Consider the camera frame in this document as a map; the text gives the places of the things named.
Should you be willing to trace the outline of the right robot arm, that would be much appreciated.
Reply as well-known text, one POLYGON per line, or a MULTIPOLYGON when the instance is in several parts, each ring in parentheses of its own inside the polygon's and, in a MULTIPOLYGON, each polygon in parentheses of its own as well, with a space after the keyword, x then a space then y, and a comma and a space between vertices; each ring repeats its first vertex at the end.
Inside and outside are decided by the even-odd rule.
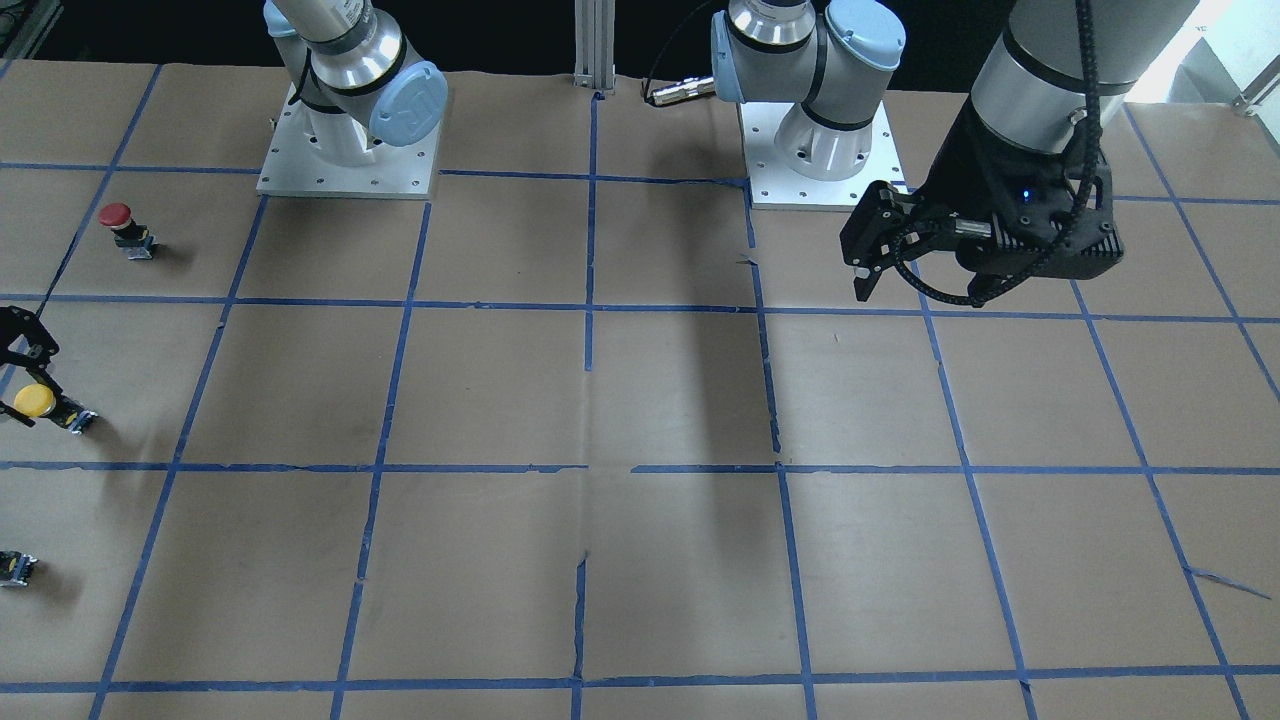
MULTIPOLYGON (((314 143, 308 160, 320 177, 339 168, 384 170, 436 136, 448 83, 389 13, 370 1, 266 1, 262 18, 291 77, 288 120, 314 143)), ((96 413, 49 374, 58 351, 38 313, 3 309, 3 365, 31 378, 3 415, 78 436, 96 413)))

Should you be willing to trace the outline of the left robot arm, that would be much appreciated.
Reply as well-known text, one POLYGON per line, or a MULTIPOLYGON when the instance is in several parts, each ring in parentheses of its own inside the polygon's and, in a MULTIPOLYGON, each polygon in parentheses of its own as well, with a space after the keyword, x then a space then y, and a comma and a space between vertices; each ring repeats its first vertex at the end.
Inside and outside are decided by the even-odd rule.
MULTIPOLYGON (((1030 278, 1093 279, 1125 249, 1114 220, 1105 127, 1196 9, 1193 1, 1018 1, 923 184, 868 184, 840 231, 867 301, 897 272, 942 304, 982 307, 1030 278)), ((854 177, 906 47, 878 1, 731 1, 710 22, 708 77, 644 86, 654 108, 713 94, 782 102, 785 165, 854 177)))

